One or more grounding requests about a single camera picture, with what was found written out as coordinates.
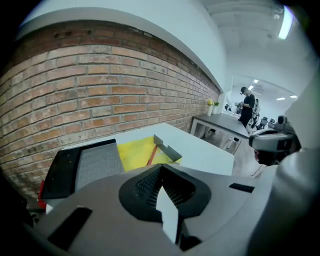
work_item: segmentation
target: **gray mat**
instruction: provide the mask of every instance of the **gray mat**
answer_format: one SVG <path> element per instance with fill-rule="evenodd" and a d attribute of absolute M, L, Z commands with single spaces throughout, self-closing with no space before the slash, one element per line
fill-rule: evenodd
<path fill-rule="evenodd" d="M 85 149 L 81 152 L 74 190 L 115 174 L 124 173 L 117 143 Z"/>

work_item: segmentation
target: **person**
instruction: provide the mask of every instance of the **person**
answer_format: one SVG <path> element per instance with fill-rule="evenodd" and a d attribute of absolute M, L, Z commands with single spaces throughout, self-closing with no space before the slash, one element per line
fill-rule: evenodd
<path fill-rule="evenodd" d="M 245 98 L 240 104 L 242 106 L 242 111 L 239 121 L 243 124 L 244 128 L 246 128 L 249 120 L 252 118 L 253 107 L 255 106 L 256 99 L 247 87 L 242 87 L 241 93 L 245 95 Z"/>

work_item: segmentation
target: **yellow cloth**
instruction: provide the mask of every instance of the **yellow cloth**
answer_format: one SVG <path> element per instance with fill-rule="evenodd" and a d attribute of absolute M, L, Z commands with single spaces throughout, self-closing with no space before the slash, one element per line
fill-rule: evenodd
<path fill-rule="evenodd" d="M 147 165 L 155 148 L 154 137 L 146 137 L 117 145 L 125 172 Z M 152 165 L 174 163 L 161 149 L 157 148 Z"/>

